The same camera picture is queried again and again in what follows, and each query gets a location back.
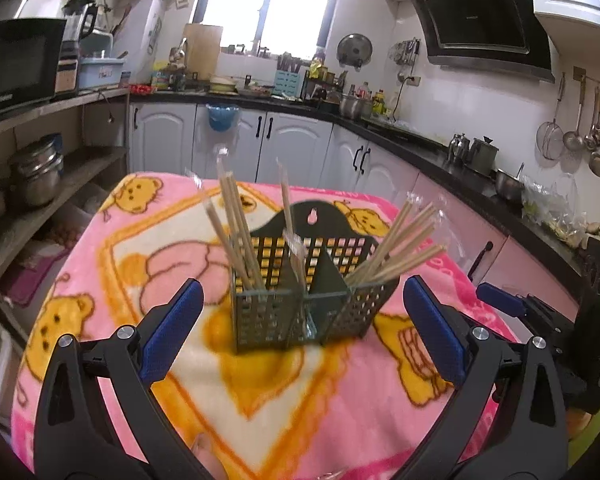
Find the table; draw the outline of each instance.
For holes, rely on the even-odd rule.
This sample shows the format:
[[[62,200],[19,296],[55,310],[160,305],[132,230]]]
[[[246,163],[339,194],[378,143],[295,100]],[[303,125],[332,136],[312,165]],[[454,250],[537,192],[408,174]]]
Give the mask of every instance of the table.
[[[282,208],[277,186],[239,184],[251,229]],[[205,181],[221,218],[219,186]],[[382,237],[397,209],[361,194],[292,188],[293,202],[334,203],[361,234]],[[415,269],[438,299],[513,338],[475,295],[446,254]],[[126,177],[102,205],[69,256],[32,330],[12,414],[16,454],[33,466],[36,407],[56,339],[111,336],[167,303],[185,279],[205,291],[201,317],[167,378],[152,386],[187,445],[199,433],[231,479],[311,479],[346,469],[347,479],[389,478],[442,411],[452,387],[440,378],[402,304],[398,289],[361,340],[286,352],[232,353],[230,274],[193,182],[173,174]],[[110,381],[107,408],[126,452],[143,457],[122,417]],[[490,401],[464,457],[484,441]]]

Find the countertop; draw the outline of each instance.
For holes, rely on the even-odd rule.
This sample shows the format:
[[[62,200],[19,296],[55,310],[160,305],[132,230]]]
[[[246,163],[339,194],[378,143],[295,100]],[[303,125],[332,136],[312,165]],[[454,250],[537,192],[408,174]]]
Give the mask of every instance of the countertop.
[[[388,150],[467,204],[495,228],[511,236],[555,276],[578,301],[583,261],[549,231],[522,218],[522,208],[496,195],[494,182],[473,171],[448,164],[446,146],[419,136],[398,135],[388,128],[344,119],[309,106],[274,99],[253,99],[192,92],[158,92],[131,96],[133,103],[168,102],[235,104],[265,112],[286,113],[338,124]]]

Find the person's hand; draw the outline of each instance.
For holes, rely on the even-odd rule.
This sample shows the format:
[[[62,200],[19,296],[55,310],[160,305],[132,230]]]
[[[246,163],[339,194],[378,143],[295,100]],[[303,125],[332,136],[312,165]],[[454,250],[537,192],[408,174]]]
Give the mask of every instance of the person's hand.
[[[191,446],[193,455],[211,474],[214,480],[228,480],[228,476],[218,457],[213,454],[211,439],[205,433],[200,433]]]

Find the window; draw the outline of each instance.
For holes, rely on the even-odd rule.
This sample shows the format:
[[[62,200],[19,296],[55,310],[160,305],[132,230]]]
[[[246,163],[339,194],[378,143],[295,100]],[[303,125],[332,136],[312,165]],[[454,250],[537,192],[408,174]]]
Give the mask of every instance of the window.
[[[199,0],[193,22],[224,27],[221,46],[311,59],[326,46],[336,0]]]

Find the metal screw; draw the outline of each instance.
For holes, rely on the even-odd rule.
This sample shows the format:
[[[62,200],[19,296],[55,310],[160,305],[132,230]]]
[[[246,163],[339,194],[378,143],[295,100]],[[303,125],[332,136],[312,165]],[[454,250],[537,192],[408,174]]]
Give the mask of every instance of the metal screw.
[[[58,339],[58,344],[64,348],[65,346],[69,346],[73,340],[73,337],[68,334],[64,334],[60,339]]]
[[[478,341],[484,341],[489,338],[489,331],[486,328],[477,326],[472,330],[472,334]]]
[[[118,339],[129,339],[135,331],[136,330],[132,326],[125,325],[118,329],[116,335],[118,336]]]
[[[546,348],[546,341],[542,339],[539,335],[531,340],[536,348],[543,349]]]

